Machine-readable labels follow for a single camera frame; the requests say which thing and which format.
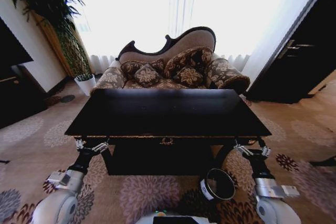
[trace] bamboo plant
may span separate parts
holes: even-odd
[[[16,8],[18,0],[12,0]],[[85,50],[75,36],[73,15],[78,15],[77,10],[71,3],[83,4],[82,0],[21,0],[26,3],[23,14],[27,15],[34,11],[44,19],[42,23],[50,23],[60,41],[64,56],[69,64],[71,72],[78,81],[89,80],[92,73]]]

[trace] sofa armrest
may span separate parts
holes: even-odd
[[[92,95],[97,89],[122,89],[127,79],[120,65],[119,61],[112,62],[100,77],[97,85],[90,91],[90,94]]]
[[[205,68],[206,87],[208,89],[234,89],[243,93],[250,85],[250,79],[243,76],[229,62],[213,54],[211,62]]]

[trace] white flower pot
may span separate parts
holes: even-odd
[[[75,82],[88,97],[90,96],[91,89],[96,86],[96,79],[94,78],[94,75],[92,75],[92,78],[87,81],[78,81],[77,78],[75,78]]]

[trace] black wooden table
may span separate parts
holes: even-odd
[[[97,90],[65,134],[86,148],[115,144],[103,155],[110,175],[200,175],[271,133],[234,90],[111,89]],[[211,145],[223,146],[215,159]]]

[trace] sofa backrest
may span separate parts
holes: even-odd
[[[165,64],[175,55],[193,47],[208,47],[215,50],[216,36],[208,27],[194,27],[176,39],[172,39],[169,35],[165,36],[167,42],[164,47],[155,53],[147,53],[138,50],[134,44],[135,41],[128,43],[120,52],[116,60],[124,63],[128,60],[139,60],[151,62],[159,58],[163,58]]]

